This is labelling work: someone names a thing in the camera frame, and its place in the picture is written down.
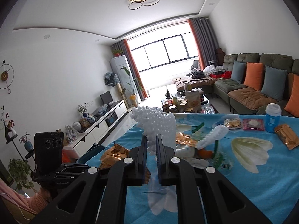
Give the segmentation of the pink sleeve left forearm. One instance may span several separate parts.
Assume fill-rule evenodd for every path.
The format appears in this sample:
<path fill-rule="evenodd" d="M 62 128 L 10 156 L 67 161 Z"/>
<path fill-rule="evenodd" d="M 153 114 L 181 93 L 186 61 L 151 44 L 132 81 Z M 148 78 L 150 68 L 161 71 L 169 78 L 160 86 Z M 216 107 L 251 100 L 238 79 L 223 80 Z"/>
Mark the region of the pink sleeve left forearm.
<path fill-rule="evenodd" d="M 15 190 L 10 188 L 3 180 L 1 180 L 0 187 L 1 197 L 14 204 L 15 206 L 34 214 L 40 213 L 52 199 L 50 192 L 42 187 L 37 193 L 34 194 L 34 196 L 29 198 L 17 193 Z"/>

